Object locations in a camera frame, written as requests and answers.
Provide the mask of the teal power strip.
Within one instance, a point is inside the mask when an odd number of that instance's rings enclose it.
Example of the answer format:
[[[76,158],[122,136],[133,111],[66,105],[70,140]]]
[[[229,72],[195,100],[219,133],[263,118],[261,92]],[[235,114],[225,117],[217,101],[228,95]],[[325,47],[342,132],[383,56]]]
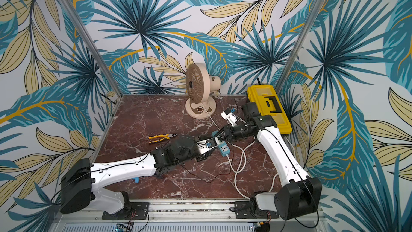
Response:
[[[227,157],[230,154],[230,148],[228,147],[226,141],[224,141],[218,131],[212,132],[213,142],[211,143],[212,148],[217,148],[223,157]]]

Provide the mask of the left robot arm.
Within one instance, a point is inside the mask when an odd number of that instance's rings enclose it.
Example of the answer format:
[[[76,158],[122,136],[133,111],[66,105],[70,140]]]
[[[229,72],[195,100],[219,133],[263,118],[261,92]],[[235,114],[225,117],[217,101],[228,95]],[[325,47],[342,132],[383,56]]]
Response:
[[[60,213],[74,213],[86,207],[109,215],[127,212],[131,209],[128,194],[107,190],[107,186],[134,178],[160,177],[201,156],[204,141],[209,139],[210,134],[182,135],[145,155],[116,162],[91,163],[81,159],[61,178]]]

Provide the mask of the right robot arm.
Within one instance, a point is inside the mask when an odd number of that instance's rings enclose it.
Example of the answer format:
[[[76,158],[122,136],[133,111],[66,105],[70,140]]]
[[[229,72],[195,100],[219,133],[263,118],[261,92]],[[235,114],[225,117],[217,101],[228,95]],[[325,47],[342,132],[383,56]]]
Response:
[[[251,136],[265,148],[282,186],[277,193],[255,193],[251,200],[254,208],[276,212],[283,220],[317,212],[322,184],[300,166],[271,116],[252,117],[247,123],[240,125],[225,125],[219,135],[222,141],[230,143]]]

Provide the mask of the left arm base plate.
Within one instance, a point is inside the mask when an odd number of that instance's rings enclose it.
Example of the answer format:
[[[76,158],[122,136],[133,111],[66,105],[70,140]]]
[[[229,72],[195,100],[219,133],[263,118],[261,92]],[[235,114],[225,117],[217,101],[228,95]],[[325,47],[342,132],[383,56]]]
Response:
[[[103,213],[103,220],[146,220],[148,218],[149,202],[131,202],[116,214]]]

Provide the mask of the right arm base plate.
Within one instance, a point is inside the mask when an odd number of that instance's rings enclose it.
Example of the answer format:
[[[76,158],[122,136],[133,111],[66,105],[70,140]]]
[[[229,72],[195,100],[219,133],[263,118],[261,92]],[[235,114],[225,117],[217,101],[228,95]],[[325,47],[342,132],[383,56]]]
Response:
[[[275,211],[262,211],[249,201],[235,201],[234,206],[229,208],[234,212],[236,219],[278,219],[279,214]]]

